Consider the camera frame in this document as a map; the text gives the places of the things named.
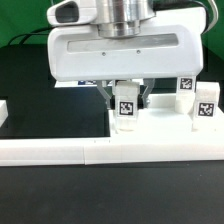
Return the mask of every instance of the black table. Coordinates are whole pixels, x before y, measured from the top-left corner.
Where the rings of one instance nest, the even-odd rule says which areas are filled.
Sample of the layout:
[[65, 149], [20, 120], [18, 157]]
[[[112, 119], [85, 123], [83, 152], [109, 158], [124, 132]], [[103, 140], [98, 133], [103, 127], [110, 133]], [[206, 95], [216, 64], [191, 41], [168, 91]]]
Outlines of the black table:
[[[198, 80], [223, 88], [223, 61], [204, 52]], [[46, 46], [0, 49], [0, 98], [9, 110], [2, 139], [109, 136], [96, 89], [54, 83]], [[154, 92], [175, 85], [157, 80]], [[224, 223], [223, 161], [2, 167], [0, 180], [0, 224]]]

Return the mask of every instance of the white base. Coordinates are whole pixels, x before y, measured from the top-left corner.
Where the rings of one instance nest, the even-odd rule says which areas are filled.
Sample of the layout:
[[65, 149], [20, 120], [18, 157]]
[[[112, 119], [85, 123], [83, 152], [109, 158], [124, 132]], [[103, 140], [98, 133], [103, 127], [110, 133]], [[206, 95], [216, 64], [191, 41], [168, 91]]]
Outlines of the white base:
[[0, 140], [0, 166], [224, 159], [221, 110], [217, 131], [192, 132], [191, 117], [174, 112], [175, 94], [150, 97], [151, 108], [140, 112], [135, 132], [112, 130], [110, 138]]

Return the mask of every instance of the black cable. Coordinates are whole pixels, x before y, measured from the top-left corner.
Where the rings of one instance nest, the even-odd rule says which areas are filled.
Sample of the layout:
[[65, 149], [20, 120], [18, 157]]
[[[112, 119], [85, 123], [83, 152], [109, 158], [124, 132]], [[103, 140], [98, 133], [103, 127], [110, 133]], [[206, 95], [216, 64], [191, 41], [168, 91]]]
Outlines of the black cable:
[[19, 44], [24, 44], [34, 33], [40, 33], [44, 31], [52, 30], [53, 27], [45, 27], [32, 31], [31, 33], [25, 35], [25, 37], [19, 42]]
[[169, 2], [163, 2], [163, 3], [158, 3], [155, 2], [153, 5], [153, 9], [155, 11], [161, 11], [161, 10], [169, 10], [169, 9], [174, 9], [174, 8], [187, 8], [187, 7], [194, 7], [194, 6], [200, 6], [203, 7], [205, 9], [206, 12], [206, 26], [205, 29], [203, 31], [203, 33], [205, 33], [209, 27], [209, 22], [210, 22], [210, 15], [209, 15], [209, 10], [208, 8], [205, 6], [204, 3], [202, 2], [198, 2], [195, 0], [173, 0]]
[[51, 5], [52, 6], [55, 5], [54, 0], [50, 0], [50, 1], [51, 1]]
[[[8, 42], [7, 46], [11, 45], [11, 43], [12, 43], [15, 39], [17, 39], [17, 38], [19, 38], [19, 37], [27, 36], [27, 35], [30, 35], [30, 33], [20, 34], [20, 35], [17, 35], [17, 36], [15, 36], [15, 37], [13, 37], [13, 38]], [[32, 33], [31, 36], [47, 36], [47, 35], [48, 35], [48, 34], [43, 34], [43, 33]]]

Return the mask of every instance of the metal shaft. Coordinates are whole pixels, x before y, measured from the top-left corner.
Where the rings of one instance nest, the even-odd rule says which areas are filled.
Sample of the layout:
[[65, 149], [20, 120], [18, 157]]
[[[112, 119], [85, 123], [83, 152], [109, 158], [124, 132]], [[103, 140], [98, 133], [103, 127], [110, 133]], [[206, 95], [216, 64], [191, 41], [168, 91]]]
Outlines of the metal shaft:
[[140, 33], [140, 20], [154, 16], [152, 0], [97, 0], [99, 35], [121, 38]]

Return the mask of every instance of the white robot body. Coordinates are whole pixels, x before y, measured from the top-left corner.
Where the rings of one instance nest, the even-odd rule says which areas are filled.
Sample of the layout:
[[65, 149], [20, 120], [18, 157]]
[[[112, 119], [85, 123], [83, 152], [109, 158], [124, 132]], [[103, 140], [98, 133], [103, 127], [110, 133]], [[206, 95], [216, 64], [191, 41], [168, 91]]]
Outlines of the white robot body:
[[52, 75], [58, 81], [196, 76], [203, 68], [201, 7], [156, 12], [129, 38], [103, 38], [96, 25], [55, 28], [49, 35]]

